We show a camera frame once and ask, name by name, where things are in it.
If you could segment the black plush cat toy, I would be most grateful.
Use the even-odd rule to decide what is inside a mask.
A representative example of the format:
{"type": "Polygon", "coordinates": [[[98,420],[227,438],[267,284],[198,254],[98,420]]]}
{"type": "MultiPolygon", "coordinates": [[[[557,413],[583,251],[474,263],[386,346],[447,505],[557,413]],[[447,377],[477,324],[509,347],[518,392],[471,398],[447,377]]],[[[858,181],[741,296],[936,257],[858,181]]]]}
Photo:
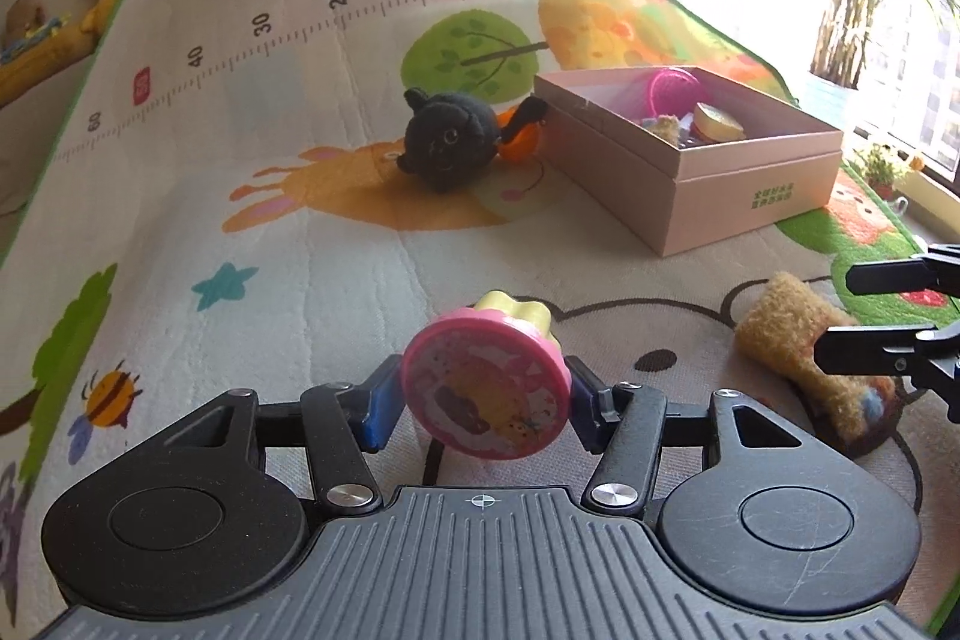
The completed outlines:
{"type": "Polygon", "coordinates": [[[395,163],[404,174],[415,175],[436,193],[475,181],[500,158],[500,143],[511,142],[526,125],[540,125],[548,109],[544,99],[527,96],[517,104],[519,109],[509,125],[501,128],[494,108],[465,92],[428,94],[409,88],[404,91],[404,101],[412,117],[395,163]]]}

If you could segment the small flower pot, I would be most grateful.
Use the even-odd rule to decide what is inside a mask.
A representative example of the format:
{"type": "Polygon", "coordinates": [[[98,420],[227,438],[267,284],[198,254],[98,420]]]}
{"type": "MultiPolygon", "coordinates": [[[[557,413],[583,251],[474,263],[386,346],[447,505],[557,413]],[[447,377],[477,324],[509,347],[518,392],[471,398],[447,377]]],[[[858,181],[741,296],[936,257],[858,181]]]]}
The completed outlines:
{"type": "Polygon", "coordinates": [[[872,143],[866,152],[859,152],[861,175],[867,185],[884,200],[896,216],[903,216],[910,208],[910,200],[900,195],[900,184],[908,172],[923,172],[923,158],[918,154],[898,151],[889,145],[872,143]]]}

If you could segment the pink plastic basket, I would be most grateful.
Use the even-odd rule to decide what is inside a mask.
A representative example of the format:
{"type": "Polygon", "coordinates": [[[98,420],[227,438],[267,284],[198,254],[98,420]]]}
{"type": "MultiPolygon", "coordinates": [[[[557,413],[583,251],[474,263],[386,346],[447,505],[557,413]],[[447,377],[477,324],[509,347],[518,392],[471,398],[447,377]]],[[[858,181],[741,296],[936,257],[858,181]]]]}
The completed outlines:
{"type": "Polygon", "coordinates": [[[647,83],[646,96],[652,115],[674,115],[679,120],[708,101],[703,83],[683,68],[656,71],[647,83]]]}

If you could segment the yellow plush toy pillow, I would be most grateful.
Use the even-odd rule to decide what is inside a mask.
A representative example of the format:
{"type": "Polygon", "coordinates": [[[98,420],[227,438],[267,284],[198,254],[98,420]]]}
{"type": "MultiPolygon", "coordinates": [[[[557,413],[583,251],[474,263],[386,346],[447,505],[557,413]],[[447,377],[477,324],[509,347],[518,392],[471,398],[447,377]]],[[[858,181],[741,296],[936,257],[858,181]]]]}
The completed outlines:
{"type": "Polygon", "coordinates": [[[41,0],[16,0],[2,28],[2,106],[93,53],[119,0],[98,0],[78,23],[49,16],[41,0]]]}

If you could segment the pink yellow toy cup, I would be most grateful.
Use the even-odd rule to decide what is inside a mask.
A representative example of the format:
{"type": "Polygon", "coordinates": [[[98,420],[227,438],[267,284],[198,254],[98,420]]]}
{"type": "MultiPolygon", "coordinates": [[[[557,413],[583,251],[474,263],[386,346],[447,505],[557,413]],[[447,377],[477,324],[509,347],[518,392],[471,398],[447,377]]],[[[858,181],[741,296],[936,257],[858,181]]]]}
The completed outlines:
{"type": "Polygon", "coordinates": [[[571,409],[571,370],[550,308],[503,291],[418,331],[402,354],[400,385],[423,429],[482,459],[542,452],[571,409]]]}

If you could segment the pink cardboard box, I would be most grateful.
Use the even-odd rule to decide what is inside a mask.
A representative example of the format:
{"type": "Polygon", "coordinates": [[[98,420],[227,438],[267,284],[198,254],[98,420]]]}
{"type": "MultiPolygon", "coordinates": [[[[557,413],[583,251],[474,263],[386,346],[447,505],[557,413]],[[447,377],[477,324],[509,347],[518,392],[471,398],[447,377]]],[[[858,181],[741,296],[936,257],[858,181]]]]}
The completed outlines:
{"type": "Polygon", "coordinates": [[[647,83],[670,67],[552,71],[535,76],[548,106],[540,154],[670,257],[822,208],[832,195],[843,133],[793,104],[698,67],[706,104],[731,113],[747,138],[677,149],[641,127],[647,83]]]}

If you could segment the colourful children's play mat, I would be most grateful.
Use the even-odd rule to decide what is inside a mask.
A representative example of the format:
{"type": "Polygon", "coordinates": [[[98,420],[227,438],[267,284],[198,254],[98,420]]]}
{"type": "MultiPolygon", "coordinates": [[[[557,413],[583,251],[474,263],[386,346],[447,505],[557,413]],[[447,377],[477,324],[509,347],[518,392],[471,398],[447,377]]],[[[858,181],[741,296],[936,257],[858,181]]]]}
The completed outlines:
{"type": "Polygon", "coordinates": [[[2,632],[62,609],[41,554],[53,499],[233,386],[288,401],[355,381],[451,308],[543,302],[605,381],[677,401],[752,393],[918,507],[903,599],[957,593],[958,434],[895,380],[820,392],[742,354],[788,273],[864,325],[946,325],[937,292],[853,296],[857,262],[913,250],[839,161],[825,206],[661,257],[540,154],[438,195],[398,170],[405,89],[496,110],[552,71],[700,67],[793,104],[770,65],[677,0],[119,0],[2,265],[2,632]]]}

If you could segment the orange plastic pumpkin toy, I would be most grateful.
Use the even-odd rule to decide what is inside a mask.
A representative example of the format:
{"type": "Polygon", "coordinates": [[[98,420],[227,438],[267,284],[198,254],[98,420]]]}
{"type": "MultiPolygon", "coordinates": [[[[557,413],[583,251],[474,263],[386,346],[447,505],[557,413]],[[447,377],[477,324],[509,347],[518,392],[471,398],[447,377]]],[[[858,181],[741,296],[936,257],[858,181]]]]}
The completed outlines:
{"type": "MultiPolygon", "coordinates": [[[[509,122],[511,122],[512,117],[514,117],[514,113],[517,112],[517,109],[519,109],[519,106],[514,104],[514,106],[511,106],[509,109],[498,113],[498,115],[496,115],[498,125],[500,125],[501,128],[506,128],[509,122]]],[[[511,142],[500,143],[498,145],[498,154],[500,154],[501,159],[505,159],[506,163],[521,164],[534,156],[539,142],[540,125],[526,125],[523,130],[517,131],[517,135],[512,138],[511,142]]]]}

